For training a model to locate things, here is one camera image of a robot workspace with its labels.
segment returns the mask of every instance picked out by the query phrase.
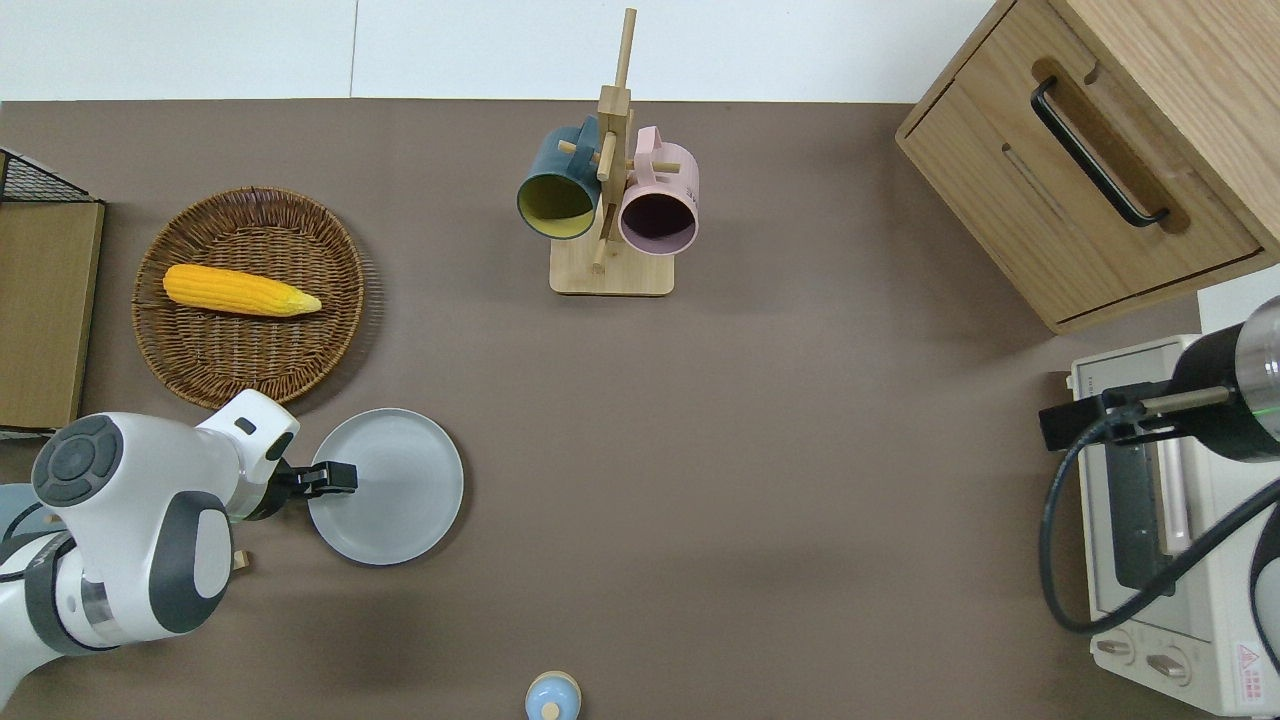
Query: oven knob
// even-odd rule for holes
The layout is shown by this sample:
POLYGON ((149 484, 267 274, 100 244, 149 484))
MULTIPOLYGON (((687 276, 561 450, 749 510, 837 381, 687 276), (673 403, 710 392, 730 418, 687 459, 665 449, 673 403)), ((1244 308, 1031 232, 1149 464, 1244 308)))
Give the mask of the oven knob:
POLYGON ((1129 633, 1124 630, 1115 630, 1105 638, 1098 638, 1093 643, 1096 652, 1106 653, 1116 660, 1123 661, 1125 665, 1133 662, 1133 641, 1129 638, 1129 633))
POLYGON ((1192 682, 1192 671, 1187 666, 1187 656, 1176 647, 1166 647, 1161 655, 1148 655, 1147 665, 1175 684, 1187 685, 1192 682))

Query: wooden cabinet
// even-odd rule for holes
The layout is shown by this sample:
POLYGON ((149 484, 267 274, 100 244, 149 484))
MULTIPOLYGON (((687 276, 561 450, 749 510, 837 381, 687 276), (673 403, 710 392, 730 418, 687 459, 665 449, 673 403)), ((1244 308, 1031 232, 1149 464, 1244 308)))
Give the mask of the wooden cabinet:
POLYGON ((1001 0, 897 141, 1069 332, 1280 259, 1276 37, 1274 0, 1001 0))

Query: mug handle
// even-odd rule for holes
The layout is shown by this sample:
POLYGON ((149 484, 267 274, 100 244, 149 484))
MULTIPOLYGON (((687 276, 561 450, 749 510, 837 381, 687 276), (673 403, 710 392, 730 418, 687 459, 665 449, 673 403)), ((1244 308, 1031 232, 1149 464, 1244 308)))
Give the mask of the mug handle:
POLYGON ((658 135, 658 126, 640 128, 636 132, 636 183, 657 184, 658 176, 653 172, 654 155, 662 147, 662 136, 658 135))
POLYGON ((586 177, 595 174, 590 172, 590 165, 591 158, 596 151, 595 145, 599 141, 596 135, 599 135, 600 131, 598 128, 599 126, 596 124, 594 115, 588 115, 586 119, 582 120, 582 127, 577 131, 577 149, 573 150, 573 156, 568 161, 568 173, 571 176, 586 177))

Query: black handle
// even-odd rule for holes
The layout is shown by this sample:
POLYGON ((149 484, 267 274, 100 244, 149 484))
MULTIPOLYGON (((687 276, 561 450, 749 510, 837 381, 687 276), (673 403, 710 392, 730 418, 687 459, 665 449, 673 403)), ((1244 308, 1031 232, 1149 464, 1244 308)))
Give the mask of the black handle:
POLYGON ((1120 213, 1120 217, 1124 218, 1130 225, 1135 228, 1144 228, 1169 217, 1167 208, 1157 210, 1155 215, 1143 214, 1143 211, 1139 210, 1128 196, 1125 196, 1124 191, 1120 190, 1120 186, 1111 179, 1111 176, 1107 174, 1106 169, 1103 169, 1093 155, 1089 154, 1088 147, 1080 142, 1080 138, 1075 137, 1071 128, 1066 127, 1062 118, 1057 117, 1057 113, 1053 111, 1053 108, 1050 106, 1048 100, 1044 97, 1044 94, 1048 88, 1053 87, 1053 83, 1056 82, 1057 77, 1050 76, 1048 79, 1042 82, 1039 87, 1036 88, 1036 92, 1032 94, 1032 110, 1034 110, 1036 117, 1044 123, 1048 132, 1053 133, 1053 137, 1057 138, 1062 150, 1066 150, 1068 155, 1075 160, 1075 164, 1084 170, 1084 174, 1089 176, 1089 179, 1093 181, 1093 184, 1100 192, 1102 192, 1102 196, 1107 199, 1107 202, 1111 202, 1111 206, 1116 209, 1116 213, 1120 213))

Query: ceramic plate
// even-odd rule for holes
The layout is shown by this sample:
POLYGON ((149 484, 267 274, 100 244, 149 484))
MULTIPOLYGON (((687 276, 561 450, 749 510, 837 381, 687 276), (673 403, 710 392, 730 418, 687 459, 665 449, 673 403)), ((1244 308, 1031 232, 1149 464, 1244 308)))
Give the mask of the ceramic plate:
POLYGON ((310 501, 320 537, 369 565, 412 560, 440 542, 462 506, 462 459, 449 436, 417 413, 370 410, 334 428, 315 462, 356 466, 351 495, 310 501))

